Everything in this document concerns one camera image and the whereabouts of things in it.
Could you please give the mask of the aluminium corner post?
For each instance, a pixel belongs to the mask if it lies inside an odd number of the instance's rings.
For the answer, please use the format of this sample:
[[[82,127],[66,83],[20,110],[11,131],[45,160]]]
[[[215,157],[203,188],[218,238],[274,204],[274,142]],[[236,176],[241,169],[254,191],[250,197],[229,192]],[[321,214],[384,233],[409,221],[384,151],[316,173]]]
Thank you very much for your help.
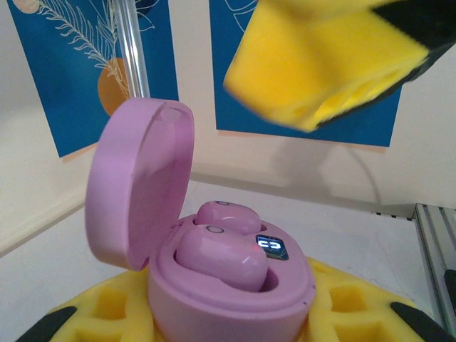
[[[130,97],[149,98],[150,89],[135,0],[112,2]]]

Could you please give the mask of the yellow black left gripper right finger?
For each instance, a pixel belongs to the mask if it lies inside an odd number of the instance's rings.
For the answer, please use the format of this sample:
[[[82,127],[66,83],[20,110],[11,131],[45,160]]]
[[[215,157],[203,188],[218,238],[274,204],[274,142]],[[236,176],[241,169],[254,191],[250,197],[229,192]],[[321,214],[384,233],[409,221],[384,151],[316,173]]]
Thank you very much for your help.
[[[316,295],[302,342],[456,342],[413,302],[309,259]]]

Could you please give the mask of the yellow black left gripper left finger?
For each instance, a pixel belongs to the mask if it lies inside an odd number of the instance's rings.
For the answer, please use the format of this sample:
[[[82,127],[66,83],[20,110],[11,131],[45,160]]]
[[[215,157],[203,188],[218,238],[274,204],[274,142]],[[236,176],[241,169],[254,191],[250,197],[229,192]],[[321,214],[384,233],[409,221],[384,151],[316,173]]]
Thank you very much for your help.
[[[147,271],[126,271],[50,310],[15,342],[157,342]]]

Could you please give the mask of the purple earbud charging case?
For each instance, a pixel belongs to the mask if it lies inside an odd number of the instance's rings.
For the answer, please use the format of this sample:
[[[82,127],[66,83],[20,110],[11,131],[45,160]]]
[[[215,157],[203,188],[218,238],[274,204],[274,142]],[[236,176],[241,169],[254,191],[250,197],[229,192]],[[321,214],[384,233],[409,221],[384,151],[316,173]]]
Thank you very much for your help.
[[[147,269],[147,299],[166,342],[295,342],[316,284],[300,246],[263,221],[243,235],[266,253],[258,292],[243,291],[180,266],[183,234],[198,226],[181,215],[192,167],[192,111],[176,100],[132,98],[108,121],[85,197],[90,249],[101,262]]]

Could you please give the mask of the aluminium side rail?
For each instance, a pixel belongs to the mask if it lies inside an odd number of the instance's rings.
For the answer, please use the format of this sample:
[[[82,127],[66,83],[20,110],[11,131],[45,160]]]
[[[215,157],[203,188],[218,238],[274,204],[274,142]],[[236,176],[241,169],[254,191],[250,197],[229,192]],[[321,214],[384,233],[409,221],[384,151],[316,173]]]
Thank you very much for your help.
[[[372,214],[386,224],[378,244],[388,286],[456,337],[456,209],[417,203],[411,217]]]

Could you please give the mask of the blue poster with fern drawing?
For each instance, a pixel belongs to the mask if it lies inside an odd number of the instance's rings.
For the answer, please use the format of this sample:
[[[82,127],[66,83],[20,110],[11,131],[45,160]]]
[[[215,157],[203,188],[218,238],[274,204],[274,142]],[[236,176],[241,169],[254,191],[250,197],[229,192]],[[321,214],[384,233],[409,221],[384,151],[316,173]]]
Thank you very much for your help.
[[[129,97],[113,0],[6,0],[57,153],[96,143]]]

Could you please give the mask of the purple earbud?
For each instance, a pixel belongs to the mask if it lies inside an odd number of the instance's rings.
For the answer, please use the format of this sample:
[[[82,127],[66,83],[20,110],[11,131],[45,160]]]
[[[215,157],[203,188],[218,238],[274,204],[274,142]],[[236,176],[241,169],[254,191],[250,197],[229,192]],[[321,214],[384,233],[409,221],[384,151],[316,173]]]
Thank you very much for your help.
[[[186,269],[250,292],[261,289],[268,272],[266,253],[256,242],[239,232],[208,224],[183,234],[175,260]]]
[[[196,214],[195,224],[227,228],[243,235],[260,232],[262,227],[259,215],[251,208],[220,200],[204,203]]]

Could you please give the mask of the blue floral wall poster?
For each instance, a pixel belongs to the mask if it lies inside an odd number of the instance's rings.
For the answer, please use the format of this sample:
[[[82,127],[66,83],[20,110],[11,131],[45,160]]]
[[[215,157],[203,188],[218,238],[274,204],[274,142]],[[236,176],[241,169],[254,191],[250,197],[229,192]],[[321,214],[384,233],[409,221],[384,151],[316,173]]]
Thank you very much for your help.
[[[240,105],[225,91],[222,86],[225,73],[256,4],[257,0],[209,0],[217,129],[389,147],[401,89],[353,113],[337,117],[312,133],[268,123]]]

